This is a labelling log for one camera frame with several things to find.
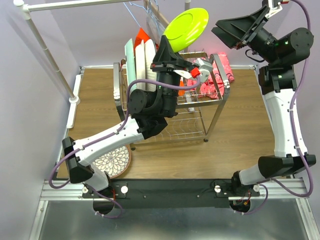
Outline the flower plate brown rim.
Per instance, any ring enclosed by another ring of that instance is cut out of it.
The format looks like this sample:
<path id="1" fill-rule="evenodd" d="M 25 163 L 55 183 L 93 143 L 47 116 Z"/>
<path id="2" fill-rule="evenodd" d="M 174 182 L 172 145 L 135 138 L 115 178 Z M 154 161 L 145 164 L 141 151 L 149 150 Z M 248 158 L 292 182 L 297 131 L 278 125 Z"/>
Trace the flower plate brown rim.
<path id="1" fill-rule="evenodd" d="M 156 81 L 157 73 L 151 70 L 151 64 L 156 55 L 156 47 L 152 39 L 149 39 L 144 44 L 144 53 L 145 53 L 145 78 L 147 80 Z"/>
<path id="2" fill-rule="evenodd" d="M 97 158 L 93 165 L 113 179 L 123 174 L 131 163 L 132 153 L 128 145 L 121 146 Z"/>

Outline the lime green plate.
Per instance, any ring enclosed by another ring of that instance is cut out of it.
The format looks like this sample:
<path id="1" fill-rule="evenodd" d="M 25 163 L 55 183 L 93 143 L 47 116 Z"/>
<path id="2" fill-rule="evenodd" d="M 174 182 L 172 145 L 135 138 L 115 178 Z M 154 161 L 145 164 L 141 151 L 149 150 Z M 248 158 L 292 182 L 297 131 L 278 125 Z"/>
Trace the lime green plate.
<path id="1" fill-rule="evenodd" d="M 194 43 L 204 32 L 209 22 L 206 9 L 196 7 L 176 16 L 164 30 L 172 50 L 177 53 Z"/>

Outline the mint rectangular plate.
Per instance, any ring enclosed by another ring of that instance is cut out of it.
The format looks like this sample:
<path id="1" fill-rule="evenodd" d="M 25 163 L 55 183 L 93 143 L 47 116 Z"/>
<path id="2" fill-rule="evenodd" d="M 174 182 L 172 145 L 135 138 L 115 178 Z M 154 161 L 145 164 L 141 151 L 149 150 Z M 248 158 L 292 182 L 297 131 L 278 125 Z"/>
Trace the mint rectangular plate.
<path id="1" fill-rule="evenodd" d="M 134 44 L 133 44 L 132 38 L 130 38 L 128 42 L 125 44 L 124 52 L 125 52 L 125 62 L 126 62 L 127 85 L 129 86 L 133 81 L 136 80 Z"/>

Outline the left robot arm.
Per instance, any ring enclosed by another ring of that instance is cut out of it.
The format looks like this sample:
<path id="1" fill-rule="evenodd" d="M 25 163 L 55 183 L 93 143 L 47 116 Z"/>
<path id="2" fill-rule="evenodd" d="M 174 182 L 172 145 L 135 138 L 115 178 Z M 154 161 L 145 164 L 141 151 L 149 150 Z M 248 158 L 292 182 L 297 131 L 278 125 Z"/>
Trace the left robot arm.
<path id="1" fill-rule="evenodd" d="M 101 198 L 111 191 L 110 177 L 93 162 L 102 155 L 119 147 L 149 139 L 161 133 L 168 125 L 166 119 L 177 115 L 180 86 L 179 72 L 200 75 L 199 69 L 174 52 L 168 38 L 163 35 L 159 48 L 150 65 L 157 74 L 156 80 L 137 79 L 127 87 L 126 114 L 124 121 L 95 135 L 62 141 L 69 183 L 83 183 L 93 188 Z"/>

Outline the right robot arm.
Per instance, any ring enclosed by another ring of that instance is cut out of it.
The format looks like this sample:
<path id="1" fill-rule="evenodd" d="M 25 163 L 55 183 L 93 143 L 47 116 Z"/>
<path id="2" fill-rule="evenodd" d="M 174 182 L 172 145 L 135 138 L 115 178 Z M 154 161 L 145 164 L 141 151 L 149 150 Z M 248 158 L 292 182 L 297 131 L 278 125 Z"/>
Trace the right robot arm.
<path id="1" fill-rule="evenodd" d="M 304 143 L 296 99 L 301 84 L 294 66 L 306 62 L 314 43 L 309 27 L 299 27 L 275 38 L 264 26 L 276 8 L 264 5 L 256 12 L 216 22 L 212 32 L 229 48 L 249 47 L 267 64 L 259 69 L 258 83 L 274 134 L 274 154 L 261 156 L 256 165 L 233 174 L 230 191 L 241 196 L 253 186 L 276 177 L 309 171 L 316 157 Z"/>

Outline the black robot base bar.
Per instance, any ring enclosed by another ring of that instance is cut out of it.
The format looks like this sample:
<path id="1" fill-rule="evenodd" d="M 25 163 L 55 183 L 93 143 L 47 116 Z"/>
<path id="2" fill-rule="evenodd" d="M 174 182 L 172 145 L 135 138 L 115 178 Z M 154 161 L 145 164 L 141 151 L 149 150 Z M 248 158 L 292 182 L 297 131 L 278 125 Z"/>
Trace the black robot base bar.
<path id="1" fill-rule="evenodd" d="M 258 197 L 252 185 L 234 188 L 231 179 L 119 179 L 101 191 L 124 209 L 153 208 L 228 208 L 234 197 Z"/>

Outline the orange garment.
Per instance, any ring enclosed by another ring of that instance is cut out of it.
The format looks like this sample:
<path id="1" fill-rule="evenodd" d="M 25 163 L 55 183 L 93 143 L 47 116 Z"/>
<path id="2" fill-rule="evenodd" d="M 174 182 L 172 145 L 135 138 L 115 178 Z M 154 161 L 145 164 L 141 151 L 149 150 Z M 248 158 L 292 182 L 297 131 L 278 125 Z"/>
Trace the orange garment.
<path id="1" fill-rule="evenodd" d="M 152 34 L 146 33 L 144 29 L 140 27 L 133 43 L 133 49 L 135 49 L 142 41 L 146 43 L 150 39 L 154 42 L 155 50 L 157 51 L 159 49 L 159 44 L 156 42 L 156 38 Z"/>

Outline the pink printed garment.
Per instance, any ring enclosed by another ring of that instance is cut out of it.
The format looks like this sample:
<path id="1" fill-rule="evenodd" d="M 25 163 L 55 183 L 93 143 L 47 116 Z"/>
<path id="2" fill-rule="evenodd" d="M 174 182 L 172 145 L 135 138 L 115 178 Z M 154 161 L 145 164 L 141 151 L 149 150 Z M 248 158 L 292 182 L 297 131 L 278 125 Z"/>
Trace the pink printed garment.
<path id="1" fill-rule="evenodd" d="M 225 52 L 219 52 L 218 56 L 219 56 L 219 59 L 221 60 L 223 69 L 226 73 L 229 83 L 234 82 L 235 77 L 233 75 L 227 54 Z M 219 74 L 219 71 L 215 62 L 213 62 L 212 66 L 213 66 L 214 78 L 217 83 L 219 92 L 223 96 L 225 91 L 223 80 Z M 200 86 L 198 97 L 199 98 L 209 97 L 214 100 L 219 98 L 218 91 L 215 87 L 214 80 L 211 75 L 209 75 L 208 80 Z"/>

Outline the white clothes rail frame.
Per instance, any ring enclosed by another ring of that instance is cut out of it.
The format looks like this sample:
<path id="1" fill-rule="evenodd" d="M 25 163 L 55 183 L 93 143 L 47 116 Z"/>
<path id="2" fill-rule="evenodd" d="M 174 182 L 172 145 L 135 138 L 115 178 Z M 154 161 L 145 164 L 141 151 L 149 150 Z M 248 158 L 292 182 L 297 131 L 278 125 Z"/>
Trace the white clothes rail frame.
<path id="1" fill-rule="evenodd" d="M 70 109 L 68 113 L 66 128 L 71 129 L 74 127 L 75 118 L 76 118 L 76 111 L 77 106 L 80 103 L 79 98 L 79 91 L 81 86 L 81 77 L 78 74 L 75 77 L 75 84 L 73 89 L 67 83 L 66 78 L 64 77 L 61 69 L 59 68 L 58 64 L 56 63 L 54 57 L 52 56 L 48 46 L 46 45 L 44 39 L 42 38 L 39 30 L 37 29 L 35 23 L 32 20 L 31 13 L 38 12 L 38 11 L 49 11 L 49 10 L 56 10 L 56 9 L 67 9 L 67 8 L 76 8 L 76 7 L 87 7 L 87 6 L 98 6 L 98 5 L 107 5 L 107 4 L 115 4 L 115 3 L 122 3 L 121 0 L 69 0 L 69 1 L 62 1 L 62 2 L 53 2 L 53 3 L 41 3 L 41 4 L 34 4 L 29 5 L 26 4 L 23 0 L 14 0 L 13 4 L 20 10 L 24 20 L 26 21 L 27 25 L 29 26 L 31 32 L 33 33 L 34 37 L 36 38 L 38 44 L 40 45 L 41 49 L 43 50 L 46 58 L 48 59 L 51 67 L 55 71 L 58 79 L 62 83 L 63 87 L 69 94 L 69 103 Z"/>

